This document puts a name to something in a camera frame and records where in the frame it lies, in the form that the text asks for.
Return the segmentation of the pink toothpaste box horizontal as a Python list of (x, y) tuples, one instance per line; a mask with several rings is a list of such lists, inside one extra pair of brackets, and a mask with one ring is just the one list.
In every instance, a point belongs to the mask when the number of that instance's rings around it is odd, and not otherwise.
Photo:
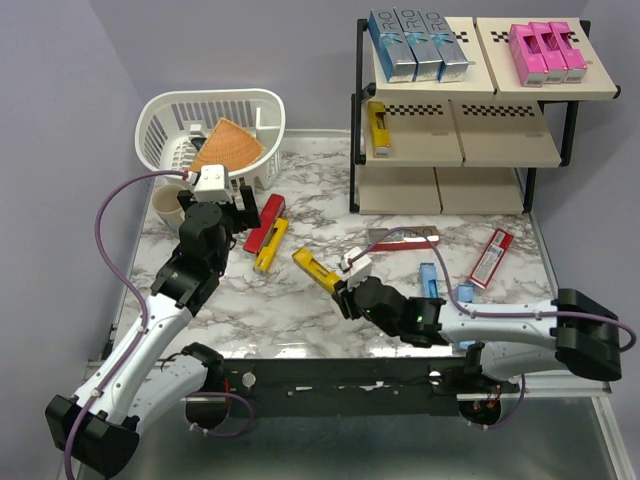
[(521, 86), (542, 87), (549, 71), (532, 28), (512, 24), (508, 42)]

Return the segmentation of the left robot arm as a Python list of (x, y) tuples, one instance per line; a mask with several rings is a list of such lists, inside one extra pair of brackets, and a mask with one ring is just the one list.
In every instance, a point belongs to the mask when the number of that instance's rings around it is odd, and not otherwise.
[(253, 190), (181, 191), (186, 216), (179, 243), (158, 271), (148, 297), (138, 299), (139, 317), (101, 367), (69, 398), (57, 395), (45, 417), (63, 453), (67, 478), (79, 461), (106, 478), (118, 475), (150, 425), (195, 393), (225, 397), (222, 358), (192, 347), (165, 371), (156, 362), (195, 318), (224, 275), (239, 232), (256, 228), (260, 216)]

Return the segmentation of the silver blue toothpaste box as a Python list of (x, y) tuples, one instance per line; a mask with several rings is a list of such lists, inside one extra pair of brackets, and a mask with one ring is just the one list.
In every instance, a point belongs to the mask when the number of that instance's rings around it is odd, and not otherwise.
[(442, 60), (439, 82), (462, 82), (469, 61), (448, 21), (440, 13), (428, 9), (420, 9), (419, 14)]
[(438, 81), (442, 58), (419, 12), (411, 8), (395, 8), (394, 12), (416, 60), (414, 81)]
[(371, 10), (368, 28), (387, 81), (412, 82), (416, 61), (394, 10)]

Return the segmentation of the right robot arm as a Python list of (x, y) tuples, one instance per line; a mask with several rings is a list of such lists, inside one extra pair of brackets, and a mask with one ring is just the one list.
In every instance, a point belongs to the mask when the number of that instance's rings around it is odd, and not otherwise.
[(459, 370), (462, 384), (474, 392), (495, 380), (548, 370), (603, 382), (622, 376), (616, 315), (574, 289), (536, 304), (456, 305), (405, 297), (370, 276), (354, 289), (338, 282), (332, 298), (345, 318), (365, 318), (414, 347), (481, 343), (480, 357)]

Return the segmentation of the pink toothpaste box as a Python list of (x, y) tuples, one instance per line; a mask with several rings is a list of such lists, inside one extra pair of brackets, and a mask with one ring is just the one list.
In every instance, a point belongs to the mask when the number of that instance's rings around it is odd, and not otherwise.
[(565, 76), (563, 83), (581, 83), (585, 77), (588, 65), (581, 51), (572, 43), (572, 30), (567, 22), (553, 21), (549, 23), (551, 29), (551, 49), (559, 53), (564, 61)]
[(554, 33), (549, 23), (530, 22), (534, 40), (532, 50), (540, 54), (546, 64), (547, 83), (560, 84), (564, 81), (568, 67), (559, 49)]

